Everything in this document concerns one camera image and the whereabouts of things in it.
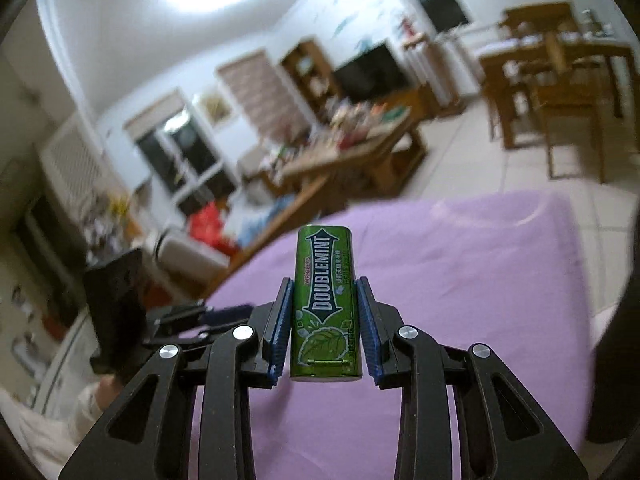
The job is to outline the person's left hand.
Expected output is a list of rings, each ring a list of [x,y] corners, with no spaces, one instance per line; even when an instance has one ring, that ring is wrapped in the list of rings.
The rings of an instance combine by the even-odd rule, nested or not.
[[[94,400],[96,406],[102,411],[106,411],[112,402],[120,395],[124,385],[116,375],[103,376],[96,390],[94,390]]]

